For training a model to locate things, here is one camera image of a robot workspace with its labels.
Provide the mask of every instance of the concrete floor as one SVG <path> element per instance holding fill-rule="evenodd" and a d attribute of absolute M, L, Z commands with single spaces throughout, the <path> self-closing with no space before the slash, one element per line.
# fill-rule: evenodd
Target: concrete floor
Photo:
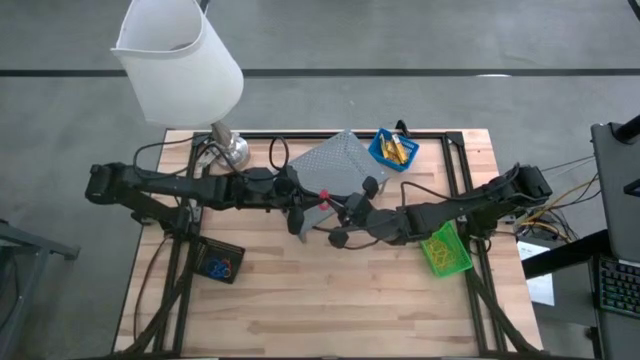
<path fill-rule="evenodd" d="M 109 47 L 127 5 L 0 3 L 0 69 L 119 68 Z M 640 67 L 640 22 L 626 0 L 217 0 L 208 16 L 243 68 Z M 506 170 L 591 154 L 589 126 L 637 115 L 638 93 L 637 77 L 248 79 L 227 123 L 374 128 L 404 119 L 414 128 L 489 128 Z M 110 350 L 140 227 L 126 209 L 84 199 L 88 170 L 130 163 L 163 132 L 143 122 L 125 78 L 0 78 L 0 218 L 82 246 L 75 263 L 49 264 L 21 358 Z M 149 151 L 141 164 L 157 159 Z M 594 173 L 591 164 L 549 181 L 560 193 Z M 581 235 L 605 226 L 598 200 L 566 215 Z M 556 291 L 584 288 L 565 281 Z M 581 328 L 567 324 L 589 319 L 566 306 L 536 313 L 547 349 L 589 354 Z"/>

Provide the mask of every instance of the red object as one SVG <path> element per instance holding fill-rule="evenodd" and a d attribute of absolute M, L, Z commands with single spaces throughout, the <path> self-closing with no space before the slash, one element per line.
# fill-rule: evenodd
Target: red object
<path fill-rule="evenodd" d="M 320 191 L 320 194 L 318 194 L 318 198 L 320 200 L 324 200 L 324 202 L 322 204 L 318 204 L 318 207 L 320 208 L 320 210 L 322 210 L 322 211 L 329 210 L 329 208 L 331 207 L 329 205 L 329 203 L 327 202 L 327 200 L 329 200 L 331 198 L 329 196 L 329 191 L 327 189 L 323 189 L 322 191 Z"/>

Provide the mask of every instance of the green container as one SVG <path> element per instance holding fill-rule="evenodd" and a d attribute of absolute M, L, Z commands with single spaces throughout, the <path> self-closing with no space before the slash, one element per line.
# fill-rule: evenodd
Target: green container
<path fill-rule="evenodd" d="M 473 266 L 452 221 L 445 223 L 430 239 L 421 241 L 420 247 L 437 277 L 447 277 Z"/>

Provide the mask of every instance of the black metal frame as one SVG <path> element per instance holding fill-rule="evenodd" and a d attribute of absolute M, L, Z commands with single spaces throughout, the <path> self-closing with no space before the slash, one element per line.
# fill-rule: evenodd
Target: black metal frame
<path fill-rule="evenodd" d="M 285 139 L 322 140 L 322 139 L 328 139 L 331 136 L 336 135 L 337 133 L 338 133 L 337 131 L 293 131 L 293 132 L 268 131 L 268 132 L 243 132 L 240 135 L 247 140 L 271 139 L 276 136 L 281 136 L 281 137 L 284 137 Z M 376 131 L 356 130 L 354 131 L 354 134 L 359 139 L 372 139 L 375 136 Z M 202 133 L 202 136 L 196 136 L 192 141 L 191 151 L 189 154 L 187 174 L 186 174 L 188 178 L 194 177 L 196 160 L 197 160 L 196 154 L 198 153 L 198 146 L 200 145 L 202 140 L 206 138 L 207 135 L 208 135 L 207 133 Z M 454 165 L 453 165 L 453 156 L 451 151 L 451 146 L 452 145 L 456 146 L 457 152 L 459 155 L 459 161 L 461 165 L 461 175 L 462 175 L 462 181 L 464 183 L 465 191 L 469 191 L 473 189 L 473 184 L 471 182 L 471 171 L 469 169 L 469 163 L 467 160 L 465 146 L 464 146 L 464 139 L 461 132 L 412 132 L 411 137 L 413 139 L 437 140 L 440 142 L 442 146 L 447 180 L 448 180 L 449 188 L 452 195 L 459 195 L 458 187 L 457 187 L 458 179 L 456 178 Z M 208 170 L 209 170 L 208 167 L 203 170 L 203 176 L 207 176 L 207 174 L 209 173 Z M 195 235 L 195 236 L 188 236 L 188 238 L 190 239 L 189 240 L 190 244 L 189 244 L 188 255 L 186 260 L 187 263 L 190 263 L 193 261 L 193 256 L 195 255 L 195 249 L 196 249 L 196 246 L 195 246 L 197 241 L 196 237 L 197 235 L 199 235 L 200 226 L 202 224 L 202 211 L 200 210 L 199 211 L 200 216 L 195 221 L 195 224 L 187 228 L 189 226 L 187 221 L 187 214 L 189 214 L 189 212 L 190 212 L 190 208 L 188 206 L 187 200 L 183 199 L 179 206 L 179 214 L 180 214 L 178 216 L 178 218 L 180 219 L 179 224 L 180 224 L 180 227 L 185 230 L 185 233 L 188 233 L 189 235 Z M 178 272 L 178 265 L 179 265 L 178 259 L 180 257 L 181 245 L 183 243 L 183 240 L 184 239 L 176 239 L 171 248 L 168 271 L 165 279 L 165 286 L 164 286 L 164 292 L 163 292 L 163 300 L 162 300 L 163 302 L 169 297 L 169 294 L 174 288 L 174 283 L 176 280 L 176 275 Z M 487 256 L 486 248 L 482 243 L 478 243 L 477 247 L 478 247 L 478 257 L 481 265 L 482 280 L 484 284 L 487 286 L 487 288 L 489 289 L 491 295 L 495 298 L 496 296 L 495 288 L 493 285 L 493 278 L 490 271 L 489 258 Z M 185 267 L 185 271 L 188 271 L 188 273 L 186 274 L 185 286 L 180 295 L 180 305 L 178 308 L 178 316 L 176 320 L 176 328 L 175 328 L 175 334 L 174 334 L 171 350 L 169 351 L 163 350 L 165 345 L 165 333 L 166 333 L 166 326 L 167 326 L 165 321 L 161 325 L 154 339 L 153 353 L 147 354 L 148 356 L 153 356 L 152 354 L 154 353 L 161 358 L 166 358 L 171 356 L 174 356 L 174 357 L 180 356 L 180 352 L 182 350 L 182 344 L 184 340 L 184 331 L 185 331 L 186 321 L 187 321 L 187 312 L 188 312 L 189 299 L 191 294 L 191 282 L 193 279 L 193 272 L 191 271 L 191 269 L 189 267 Z M 482 322 L 480 302 L 478 299 L 478 294 L 475 292 L 475 290 L 471 286 L 469 286 L 470 274 L 467 272 L 466 275 L 467 275 L 466 276 L 467 289 L 469 293 L 469 304 L 471 307 L 472 320 L 473 320 L 474 329 L 476 332 L 476 341 L 477 341 L 478 351 L 480 355 L 483 355 L 483 354 L 486 354 L 489 350 L 488 350 L 485 329 Z M 495 319 L 492 319 L 492 325 L 493 325 L 493 331 L 496 339 L 496 347 L 498 351 L 504 352 L 507 350 L 504 333 Z"/>

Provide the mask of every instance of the white paper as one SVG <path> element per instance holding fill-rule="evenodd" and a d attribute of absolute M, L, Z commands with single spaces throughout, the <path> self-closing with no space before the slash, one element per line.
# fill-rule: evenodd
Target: white paper
<path fill-rule="evenodd" d="M 530 258 L 545 251 L 549 251 L 549 248 L 522 241 L 518 242 L 520 260 Z M 549 306 L 555 305 L 553 298 L 553 277 L 551 274 L 529 279 L 527 280 L 527 286 L 529 287 L 529 296 L 531 296 L 531 301 Z"/>

